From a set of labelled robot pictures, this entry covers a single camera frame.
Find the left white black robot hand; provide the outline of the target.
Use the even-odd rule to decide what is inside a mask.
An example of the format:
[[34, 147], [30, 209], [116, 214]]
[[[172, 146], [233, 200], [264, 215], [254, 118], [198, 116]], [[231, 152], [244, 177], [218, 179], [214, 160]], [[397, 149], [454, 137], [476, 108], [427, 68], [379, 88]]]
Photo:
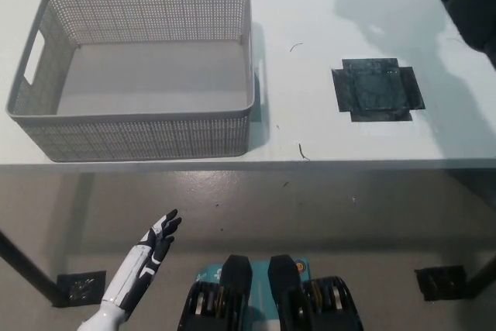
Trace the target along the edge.
[[150, 227], [128, 252], [102, 298], [103, 303], [117, 306], [130, 317], [164, 261], [181, 221], [173, 209]]

